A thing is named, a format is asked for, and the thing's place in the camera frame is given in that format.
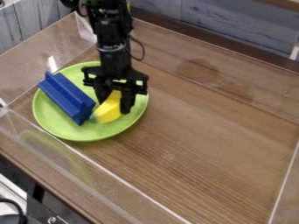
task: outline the blue toy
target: blue toy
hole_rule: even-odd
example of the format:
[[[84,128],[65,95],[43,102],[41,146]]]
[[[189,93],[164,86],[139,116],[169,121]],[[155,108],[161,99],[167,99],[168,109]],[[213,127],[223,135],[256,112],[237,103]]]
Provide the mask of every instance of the blue toy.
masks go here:
[[[39,83],[39,88],[80,126],[89,119],[96,106],[95,101],[61,73],[52,75],[47,72],[44,81]]]

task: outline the gray wall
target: gray wall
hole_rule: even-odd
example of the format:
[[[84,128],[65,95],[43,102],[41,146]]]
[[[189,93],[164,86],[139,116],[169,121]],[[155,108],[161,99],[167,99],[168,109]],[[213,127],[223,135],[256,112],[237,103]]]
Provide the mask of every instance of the gray wall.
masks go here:
[[[256,0],[131,2],[135,7],[163,14],[286,57],[299,39],[299,13]]]
[[[0,54],[28,39],[71,10],[60,0],[4,0],[0,9]]]

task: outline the green plate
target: green plate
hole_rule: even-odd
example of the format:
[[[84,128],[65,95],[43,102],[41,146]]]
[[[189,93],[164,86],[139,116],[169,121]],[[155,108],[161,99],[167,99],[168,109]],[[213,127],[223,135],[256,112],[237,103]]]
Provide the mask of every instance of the green plate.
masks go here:
[[[60,70],[60,73],[72,81],[81,91],[97,101],[92,87],[83,85],[83,67],[97,66],[99,62],[87,62],[69,66]],[[117,120],[109,123],[85,121],[79,126],[65,115],[60,107],[53,103],[47,94],[39,89],[32,101],[32,112],[37,123],[56,137],[77,142],[92,142],[109,138],[127,130],[137,121],[148,103],[148,95],[137,95],[135,106],[128,115],[121,115]]]

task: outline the wall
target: wall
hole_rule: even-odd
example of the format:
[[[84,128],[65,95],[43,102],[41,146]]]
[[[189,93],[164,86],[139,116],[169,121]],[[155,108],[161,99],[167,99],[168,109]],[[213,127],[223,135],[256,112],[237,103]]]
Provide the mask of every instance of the wall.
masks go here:
[[[299,40],[299,12],[256,0],[131,0],[135,7],[286,57]]]
[[[59,0],[4,0],[0,9],[0,54],[28,39],[71,10]]]

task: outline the yellow block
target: yellow block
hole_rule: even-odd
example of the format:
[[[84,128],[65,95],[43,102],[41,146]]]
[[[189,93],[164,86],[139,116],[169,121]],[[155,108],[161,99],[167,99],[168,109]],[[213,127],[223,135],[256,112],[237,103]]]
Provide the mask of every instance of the yellow block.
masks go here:
[[[112,91],[107,100],[100,104],[89,119],[101,123],[113,122],[120,116],[120,91]]]

